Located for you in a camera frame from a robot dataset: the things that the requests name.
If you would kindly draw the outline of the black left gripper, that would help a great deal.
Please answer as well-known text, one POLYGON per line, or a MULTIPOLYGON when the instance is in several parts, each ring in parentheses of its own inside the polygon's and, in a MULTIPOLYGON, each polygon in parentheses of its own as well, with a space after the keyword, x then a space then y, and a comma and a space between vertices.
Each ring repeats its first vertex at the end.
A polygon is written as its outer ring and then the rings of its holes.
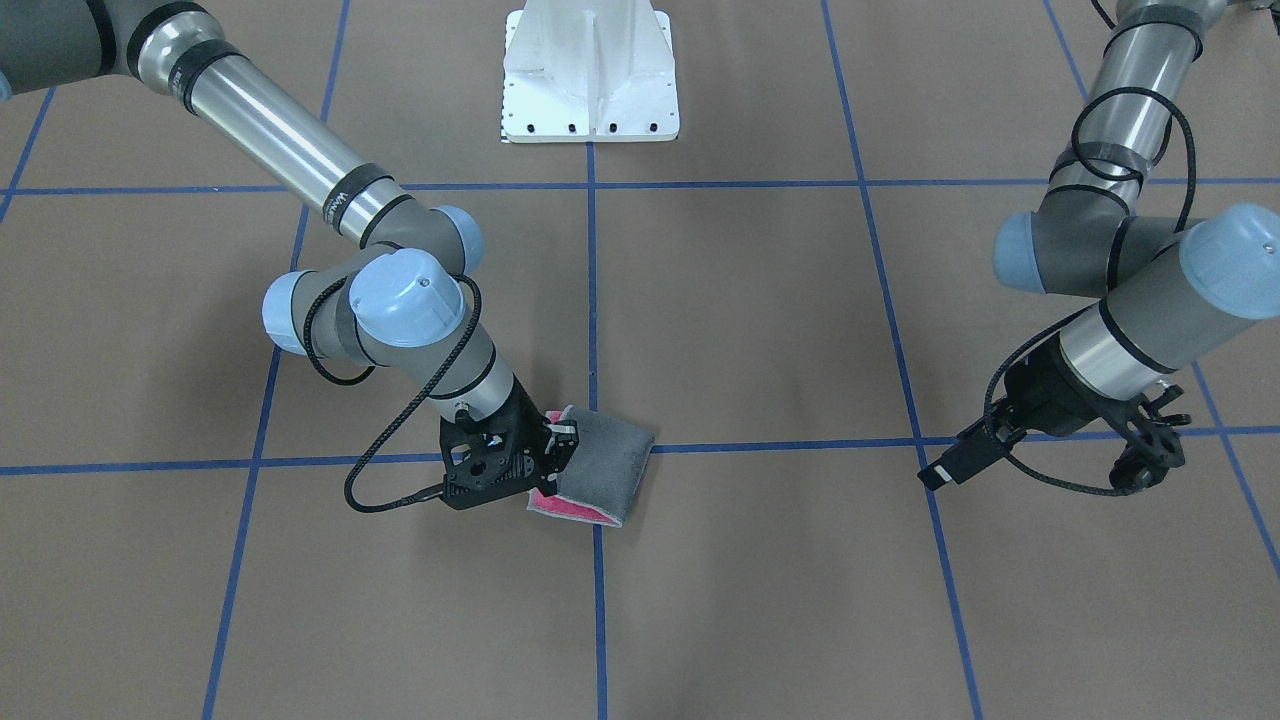
POLYGON ((1005 460, 1027 433, 1068 437, 1101 419, 1100 396, 1068 366, 1059 345, 1041 345, 996 372, 1005 396, 986 420, 961 430, 943 454, 918 471, 929 491, 959 486, 1005 460))

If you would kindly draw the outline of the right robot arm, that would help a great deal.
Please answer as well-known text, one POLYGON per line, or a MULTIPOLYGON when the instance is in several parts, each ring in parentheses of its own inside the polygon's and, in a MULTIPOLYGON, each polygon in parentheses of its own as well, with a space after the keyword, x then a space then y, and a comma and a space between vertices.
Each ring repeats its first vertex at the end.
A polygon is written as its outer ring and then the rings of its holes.
POLYGON ((481 328, 474 273, 480 229, 453 206, 426 208, 365 161, 227 41, 196 1, 5 1, 3 97, 105 76, 175 99, 252 158, 358 252, 329 272, 275 279, 262 323, 334 386, 376 369, 411 374, 415 396, 346 477, 346 502, 385 512, 440 500, 468 509, 525 491, 559 498, 585 475, 599 433, 580 407, 543 416, 481 328), (355 480, 421 407, 442 416, 442 483, 361 503, 355 480))

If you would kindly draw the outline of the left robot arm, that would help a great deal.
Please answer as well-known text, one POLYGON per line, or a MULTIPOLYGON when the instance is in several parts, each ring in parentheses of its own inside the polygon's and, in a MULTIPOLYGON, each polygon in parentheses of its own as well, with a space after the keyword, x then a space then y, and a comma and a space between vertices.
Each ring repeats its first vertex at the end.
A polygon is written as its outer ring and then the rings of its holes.
POLYGON ((919 470, 959 486, 1032 432, 1064 438, 1103 421, 1123 439, 1105 487, 1033 478, 1103 497, 1162 482, 1185 456, 1183 414, 1164 409, 1175 372, 1277 316, 1277 214, 1240 202, 1194 218, 1196 142, 1176 96, 1225 1, 1120 1, 1087 104, 1039 208, 995 241, 998 281, 1089 300, 995 372, 980 416, 919 470))

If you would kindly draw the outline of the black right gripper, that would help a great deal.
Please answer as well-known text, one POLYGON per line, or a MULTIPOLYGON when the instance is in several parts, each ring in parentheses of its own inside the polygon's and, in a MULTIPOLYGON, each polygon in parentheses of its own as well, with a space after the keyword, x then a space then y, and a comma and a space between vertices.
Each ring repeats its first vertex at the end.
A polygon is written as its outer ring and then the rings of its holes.
POLYGON ((498 487, 558 495, 558 477, 580 443, 576 420, 545 418, 518 380, 494 419, 492 430, 503 438, 498 487))

